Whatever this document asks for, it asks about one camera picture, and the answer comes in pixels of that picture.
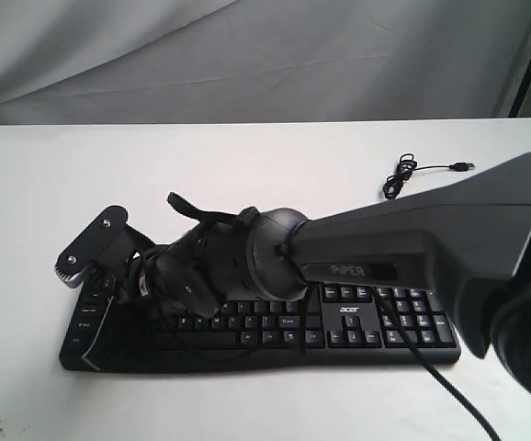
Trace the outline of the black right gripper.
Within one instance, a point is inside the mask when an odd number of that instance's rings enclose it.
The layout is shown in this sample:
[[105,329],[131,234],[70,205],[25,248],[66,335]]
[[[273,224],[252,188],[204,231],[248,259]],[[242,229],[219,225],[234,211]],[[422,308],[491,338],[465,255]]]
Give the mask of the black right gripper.
[[[210,318],[228,300],[256,300],[247,260],[249,228],[223,223],[195,226],[173,243],[135,233],[141,256],[128,263],[127,301],[150,318],[183,311]],[[115,299],[104,309],[81,360],[103,370],[115,352]]]

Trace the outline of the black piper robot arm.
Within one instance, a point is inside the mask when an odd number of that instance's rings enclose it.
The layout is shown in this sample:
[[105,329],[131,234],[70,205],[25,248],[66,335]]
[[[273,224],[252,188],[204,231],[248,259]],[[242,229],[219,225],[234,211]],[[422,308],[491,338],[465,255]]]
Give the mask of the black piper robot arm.
[[169,204],[158,244],[104,209],[62,252],[81,290],[70,370],[176,374],[452,364],[493,349],[531,390],[531,153],[456,184],[310,220]]

